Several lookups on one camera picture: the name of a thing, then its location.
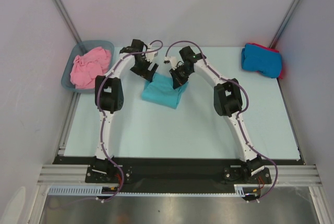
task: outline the table surface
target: table surface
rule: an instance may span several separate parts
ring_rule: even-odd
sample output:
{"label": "table surface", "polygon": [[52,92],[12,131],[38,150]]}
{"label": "table surface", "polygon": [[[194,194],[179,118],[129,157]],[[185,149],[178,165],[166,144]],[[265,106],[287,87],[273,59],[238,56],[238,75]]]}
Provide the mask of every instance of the table surface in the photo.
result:
{"label": "table surface", "polygon": [[[181,48],[170,55],[179,56]],[[276,79],[241,69],[242,48],[203,48],[208,61],[248,93],[244,113],[255,148],[272,159],[299,159],[299,151]],[[113,62],[119,58],[115,48]],[[166,48],[156,57],[157,72],[170,76],[163,64]],[[124,106],[118,114],[109,150],[117,157],[238,158],[237,145],[225,120],[213,107],[213,89],[192,74],[178,108],[141,100],[145,80],[132,72],[122,80]],[[81,94],[65,149],[65,156],[94,156],[99,141],[99,111],[94,95]]]}

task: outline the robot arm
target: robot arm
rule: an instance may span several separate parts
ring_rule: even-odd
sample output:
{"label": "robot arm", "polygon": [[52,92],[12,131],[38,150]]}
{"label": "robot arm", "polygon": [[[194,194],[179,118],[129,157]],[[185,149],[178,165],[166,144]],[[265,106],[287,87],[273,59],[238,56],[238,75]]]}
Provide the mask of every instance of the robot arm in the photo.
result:
{"label": "robot arm", "polygon": [[[148,81],[152,81],[153,75],[158,68],[157,64],[154,64],[151,70],[148,70],[152,64],[154,56],[157,52],[146,53],[146,54],[134,54],[129,53],[142,52],[145,44],[140,40],[133,40],[131,46],[122,48],[120,51],[120,59],[113,65],[113,67],[105,74],[105,76],[96,77],[95,84],[95,104],[98,103],[98,91],[106,76],[109,76],[105,82],[103,89],[100,93],[99,101],[100,107],[104,111],[105,116],[100,112],[100,127],[103,127],[103,141],[105,150],[108,154],[113,157],[112,150],[110,148],[110,131],[113,124],[114,118],[117,116],[118,111],[122,108],[124,102],[123,90],[121,80],[123,76],[131,70],[135,74],[143,77]],[[146,51],[152,51],[151,46],[147,46]],[[102,149],[102,142],[99,141],[95,156],[99,160],[105,159],[105,154]],[[94,171],[100,173],[106,173],[104,169],[96,168]]]}
{"label": "robot arm", "polygon": [[[184,85],[192,73],[199,74],[204,78],[214,91],[213,105],[216,112],[223,116],[229,125],[233,137],[238,145],[239,158],[244,162],[244,167],[247,170],[248,176],[253,176],[264,169],[261,157],[256,154],[249,146],[253,146],[252,141],[247,132],[243,115],[239,113],[242,110],[242,97],[240,88],[229,82],[228,78],[220,75],[208,61],[204,61],[201,53],[195,54],[193,50],[187,46],[180,50],[180,55],[183,60],[182,65],[177,65],[176,57],[165,57],[165,63],[171,63],[172,69],[170,74],[173,78],[173,88],[176,89]],[[246,143],[242,130],[248,140]]]}

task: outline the pink towel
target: pink towel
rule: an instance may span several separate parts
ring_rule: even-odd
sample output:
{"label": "pink towel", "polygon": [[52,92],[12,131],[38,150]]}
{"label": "pink towel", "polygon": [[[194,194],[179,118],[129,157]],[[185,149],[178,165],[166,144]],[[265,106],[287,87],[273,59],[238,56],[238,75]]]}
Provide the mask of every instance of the pink towel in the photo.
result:
{"label": "pink towel", "polygon": [[90,50],[84,56],[77,55],[73,61],[71,82],[77,89],[92,89],[95,87],[95,78],[108,71],[111,61],[111,52],[102,47]]}

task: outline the blue towel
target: blue towel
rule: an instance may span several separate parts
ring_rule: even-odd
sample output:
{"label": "blue towel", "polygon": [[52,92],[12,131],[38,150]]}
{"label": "blue towel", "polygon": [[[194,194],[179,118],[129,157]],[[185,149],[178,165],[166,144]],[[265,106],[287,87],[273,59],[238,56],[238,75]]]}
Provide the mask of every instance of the blue towel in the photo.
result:
{"label": "blue towel", "polygon": [[243,70],[277,78],[282,71],[282,57],[276,50],[248,43],[241,52],[241,66]]}
{"label": "blue towel", "polygon": [[161,74],[155,73],[152,82],[146,82],[141,94],[143,100],[170,108],[177,108],[181,95],[186,90],[188,83],[173,89],[173,80]]}

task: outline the white wall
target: white wall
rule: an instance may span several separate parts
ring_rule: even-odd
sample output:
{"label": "white wall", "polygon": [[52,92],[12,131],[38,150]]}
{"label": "white wall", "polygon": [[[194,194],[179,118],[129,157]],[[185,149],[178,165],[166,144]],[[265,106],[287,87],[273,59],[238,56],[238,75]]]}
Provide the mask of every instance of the white wall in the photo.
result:
{"label": "white wall", "polygon": [[63,0],[83,40],[269,45],[292,0]]}
{"label": "white wall", "polygon": [[24,216],[64,122],[60,80],[75,42],[51,0],[0,0],[0,10],[0,216],[25,186]]}
{"label": "white wall", "polygon": [[303,0],[278,50],[288,67],[282,88],[307,163],[317,165],[334,206],[334,3]]}

